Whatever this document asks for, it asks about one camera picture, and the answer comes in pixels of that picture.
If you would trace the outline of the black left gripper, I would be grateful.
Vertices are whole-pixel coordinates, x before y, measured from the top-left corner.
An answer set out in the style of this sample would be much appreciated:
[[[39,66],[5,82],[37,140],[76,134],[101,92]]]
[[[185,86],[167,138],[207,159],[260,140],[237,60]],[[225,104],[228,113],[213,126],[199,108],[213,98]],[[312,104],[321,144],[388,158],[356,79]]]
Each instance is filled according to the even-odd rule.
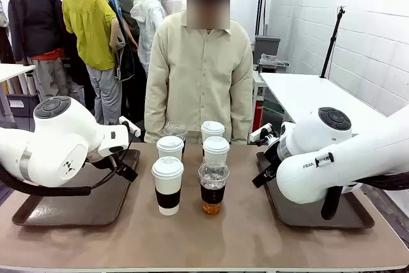
[[[104,157],[102,160],[97,162],[92,162],[91,165],[97,169],[110,170],[110,172],[105,175],[100,182],[108,182],[115,175],[122,176],[129,182],[133,182],[137,178],[137,173],[129,165],[125,164],[124,159],[120,158],[120,156],[117,154]]]

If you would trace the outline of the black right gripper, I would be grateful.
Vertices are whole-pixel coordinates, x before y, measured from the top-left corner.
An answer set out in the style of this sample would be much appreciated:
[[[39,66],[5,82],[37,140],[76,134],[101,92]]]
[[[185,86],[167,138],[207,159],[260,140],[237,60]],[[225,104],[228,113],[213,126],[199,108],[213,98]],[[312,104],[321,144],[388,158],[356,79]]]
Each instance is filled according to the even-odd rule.
[[[260,188],[276,177],[277,169],[281,164],[281,159],[277,154],[277,147],[278,144],[272,144],[265,152],[256,154],[258,166],[260,167],[259,174],[252,179],[252,183],[256,188]]]

